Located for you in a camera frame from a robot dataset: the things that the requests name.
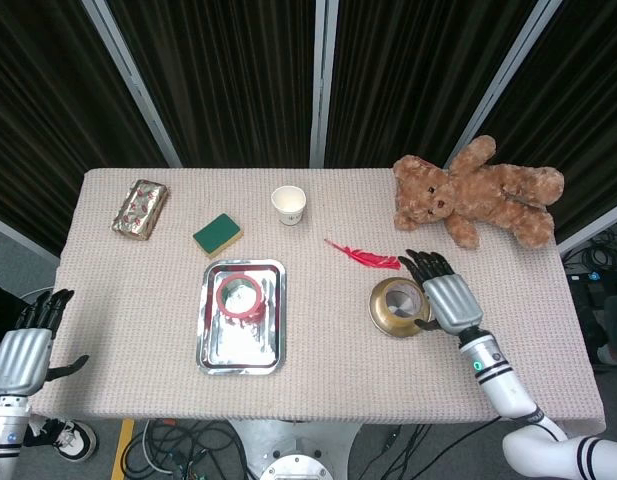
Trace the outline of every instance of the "metal tray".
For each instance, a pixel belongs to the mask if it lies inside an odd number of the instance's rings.
[[[210,375],[266,375],[283,362],[285,343],[283,265],[275,260],[211,263],[201,289],[199,368]]]

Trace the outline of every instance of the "paper cup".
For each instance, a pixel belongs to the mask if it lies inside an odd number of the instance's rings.
[[[306,207],[306,194],[299,187],[284,185],[272,192],[272,204],[284,225],[296,225]]]

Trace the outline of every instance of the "beige tablecloth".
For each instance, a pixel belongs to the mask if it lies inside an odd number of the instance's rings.
[[[138,178],[170,197],[149,241],[110,223]],[[270,193],[303,188],[304,219],[286,227]],[[86,175],[57,288],[76,291],[52,364],[90,354],[82,371],[46,384],[34,409],[97,417],[281,418],[355,422],[468,422],[495,416],[457,339],[442,332],[398,340],[368,316],[373,286],[394,271],[364,267],[324,238],[380,254],[444,254],[471,286],[530,393],[556,420],[595,433],[603,406],[555,247],[527,251],[480,225],[478,251],[456,247],[443,225],[392,224],[390,170],[94,170]],[[220,258],[279,260],[288,281],[287,359],[264,377],[210,377],[195,363],[202,274],[191,235],[219,213],[244,237]],[[405,269],[402,275],[407,276]]]

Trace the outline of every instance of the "teddy bear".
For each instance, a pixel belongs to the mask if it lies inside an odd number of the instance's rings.
[[[398,160],[396,228],[414,230],[444,219],[455,243],[474,249],[474,222],[481,221],[512,232],[524,247],[550,243],[554,222],[545,206],[561,197],[563,175],[552,167],[484,165],[495,150],[495,140],[483,135],[461,149],[448,170],[413,155]]]

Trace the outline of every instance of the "curtain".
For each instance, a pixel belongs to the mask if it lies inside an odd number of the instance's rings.
[[[86,171],[148,166],[166,164],[81,3],[0,1],[0,220],[59,254]]]
[[[326,166],[443,165],[534,3],[340,0]]]
[[[313,0],[109,0],[188,167],[307,167]]]
[[[550,165],[562,241],[617,205],[617,0],[569,0],[481,127],[496,162]]]

